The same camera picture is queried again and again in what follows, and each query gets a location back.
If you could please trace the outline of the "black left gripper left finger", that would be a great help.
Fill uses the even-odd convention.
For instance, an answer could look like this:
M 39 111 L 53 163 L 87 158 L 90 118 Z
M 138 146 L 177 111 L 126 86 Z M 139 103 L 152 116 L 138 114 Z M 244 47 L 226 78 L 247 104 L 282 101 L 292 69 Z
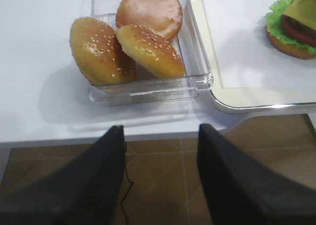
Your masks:
M 2 225 L 109 225 L 124 172 L 122 126 L 42 180 L 0 200 Z

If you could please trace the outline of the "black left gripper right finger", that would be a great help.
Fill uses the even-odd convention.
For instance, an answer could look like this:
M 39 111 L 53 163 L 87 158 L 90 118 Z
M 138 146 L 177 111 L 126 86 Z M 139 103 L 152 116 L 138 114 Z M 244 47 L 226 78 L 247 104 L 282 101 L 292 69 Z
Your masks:
M 210 124 L 198 133 L 197 167 L 215 225 L 314 225 L 316 192 L 240 151 Z

